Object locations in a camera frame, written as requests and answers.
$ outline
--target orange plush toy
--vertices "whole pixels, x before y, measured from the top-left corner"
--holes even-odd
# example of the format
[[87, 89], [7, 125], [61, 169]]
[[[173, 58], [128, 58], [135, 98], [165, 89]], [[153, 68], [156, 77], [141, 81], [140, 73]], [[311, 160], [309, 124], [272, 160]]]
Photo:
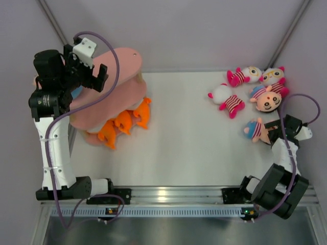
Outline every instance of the orange plush toy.
[[144, 98], [142, 103], [133, 111], [135, 117], [141, 117], [141, 121], [138, 121], [136, 124], [144, 129], [148, 129], [148, 121], [150, 119], [150, 98]]
[[125, 110], [125, 111], [122, 111], [121, 113], [119, 113], [117, 118], [114, 120], [114, 124], [123, 133], [128, 134], [128, 135], [131, 134], [129, 132], [129, 130], [133, 126], [133, 121], [132, 121], [132, 118], [131, 118], [130, 114], [128, 113], [128, 111]]
[[110, 147], [111, 149], [116, 149], [114, 143], [116, 141], [116, 131], [113, 127], [113, 120], [110, 119], [106, 122], [106, 124], [102, 127], [100, 132], [98, 133], [98, 139], [101, 141], [106, 141], [105, 145]]

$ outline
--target pink striped shirt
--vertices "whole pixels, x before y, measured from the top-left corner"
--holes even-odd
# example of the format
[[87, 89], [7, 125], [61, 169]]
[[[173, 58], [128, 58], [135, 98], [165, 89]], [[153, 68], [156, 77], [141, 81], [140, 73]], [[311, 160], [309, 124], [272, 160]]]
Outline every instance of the pink striped shirt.
[[238, 106], [240, 103], [242, 103], [243, 101], [241, 99], [239, 99], [235, 94], [232, 95], [231, 97], [229, 97], [226, 101], [226, 108], [228, 109], [228, 111], [230, 113], [233, 112], [233, 110], [235, 109], [236, 106]]
[[255, 92], [252, 96], [252, 98], [258, 99], [262, 94], [264, 94], [266, 92], [266, 88], [263, 87], [261, 89], [259, 89], [257, 92]]
[[256, 122], [254, 133], [252, 135], [252, 139], [257, 137], [257, 136], [260, 136], [260, 135], [261, 135], [261, 123]]
[[239, 81], [237, 82], [236, 86], [239, 86], [242, 83], [244, 83], [245, 76], [244, 76], [243, 72], [239, 71], [239, 72], [234, 73], [231, 76], [231, 78], [233, 79], [234, 77], [238, 77], [239, 78]]
[[284, 85], [280, 83], [274, 83], [273, 85], [271, 85], [271, 87], [272, 87], [271, 89], [272, 92], [280, 93], [282, 88], [284, 88]]

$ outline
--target striped doll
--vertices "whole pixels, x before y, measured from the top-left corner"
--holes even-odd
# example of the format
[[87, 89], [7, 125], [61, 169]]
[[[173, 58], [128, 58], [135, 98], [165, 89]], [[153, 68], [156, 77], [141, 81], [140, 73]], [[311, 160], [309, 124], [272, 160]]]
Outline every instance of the striped doll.
[[241, 70], [239, 67], [236, 72], [227, 71], [227, 80], [232, 87], [240, 86], [243, 83], [255, 83], [261, 77], [261, 70], [254, 66], [250, 66]]
[[276, 127], [266, 129], [265, 125], [262, 123], [262, 119], [259, 117], [257, 120], [252, 119], [248, 122], [244, 129], [244, 133], [253, 143], [256, 143], [260, 139], [264, 143], [270, 144], [268, 131], [275, 128]]
[[219, 106], [219, 110], [228, 110], [229, 117], [235, 118], [237, 112], [243, 110], [245, 103], [239, 99], [235, 94], [232, 94], [232, 90], [227, 86], [226, 83], [222, 83], [220, 86], [215, 88], [212, 93], [208, 94], [208, 97]]
[[272, 112], [282, 102], [281, 94], [271, 91], [272, 86], [260, 85], [250, 90], [250, 102], [256, 103], [256, 109], [262, 112]]
[[285, 87], [286, 79], [284, 71], [285, 68], [283, 66], [278, 68], [269, 68], [262, 74], [259, 79], [262, 85], [265, 85], [266, 87], [271, 85], [271, 91], [280, 93], [282, 98], [286, 97], [290, 92], [290, 90]]

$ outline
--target gray wall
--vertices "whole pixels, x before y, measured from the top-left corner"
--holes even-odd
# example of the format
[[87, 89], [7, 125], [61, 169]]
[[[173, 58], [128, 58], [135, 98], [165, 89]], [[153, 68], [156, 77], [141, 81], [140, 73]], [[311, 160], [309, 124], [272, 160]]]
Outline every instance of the gray wall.
[[265, 67], [302, 0], [46, 2], [68, 38], [95, 31], [138, 50], [144, 70], [176, 71]]
[[42, 184], [40, 144], [28, 106], [33, 57], [61, 45], [36, 1], [2, 1], [0, 35], [0, 244], [27, 245], [39, 208], [34, 192]]
[[[291, 92], [312, 95], [322, 107], [319, 120], [310, 126], [313, 138], [301, 143], [298, 164], [303, 174], [314, 184], [325, 216], [327, 216], [326, 13], [327, 1], [314, 0], [276, 64], [285, 66], [287, 85]], [[316, 113], [313, 103], [301, 98], [293, 99], [287, 108], [287, 112], [304, 121], [312, 119]]]

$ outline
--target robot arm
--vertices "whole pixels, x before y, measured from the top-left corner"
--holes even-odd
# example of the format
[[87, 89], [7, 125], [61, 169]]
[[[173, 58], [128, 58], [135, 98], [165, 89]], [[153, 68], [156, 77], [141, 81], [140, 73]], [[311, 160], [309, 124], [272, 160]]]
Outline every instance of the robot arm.
[[[280, 202], [286, 192], [286, 187], [290, 184], [293, 172], [291, 156], [283, 139], [280, 121], [265, 124], [266, 128], [277, 126], [276, 129], [269, 131], [274, 164], [263, 177], [260, 176], [261, 180], [245, 177], [241, 184], [241, 188], [245, 190], [243, 191], [244, 196], [267, 210], [274, 208]], [[301, 120], [289, 115], [284, 118], [284, 124], [290, 151], [297, 165], [296, 152], [299, 149], [299, 141], [310, 139], [312, 132], [306, 125], [302, 124]], [[278, 185], [284, 186], [284, 191], [277, 190]], [[309, 181], [300, 175], [296, 166], [296, 176], [291, 192], [274, 213], [281, 218], [289, 218], [308, 186]]]
[[[75, 177], [69, 154], [68, 116], [55, 123], [49, 138], [45, 138], [49, 125], [57, 117], [69, 112], [69, 105], [73, 100], [72, 91], [84, 86], [101, 92], [108, 78], [107, 67], [103, 64], [98, 76], [92, 75], [92, 56], [97, 45], [87, 38], [78, 38], [74, 44], [74, 47], [65, 45], [63, 55], [57, 50], [46, 50], [37, 53], [34, 59], [38, 77], [29, 106], [39, 133], [43, 159], [42, 188], [36, 192], [38, 200], [53, 200], [54, 189], [59, 200], [84, 199], [108, 193], [112, 189], [112, 183], [108, 179]], [[49, 142], [52, 167], [49, 167], [46, 157], [46, 141]], [[50, 171], [54, 173], [56, 186], [52, 185]]]

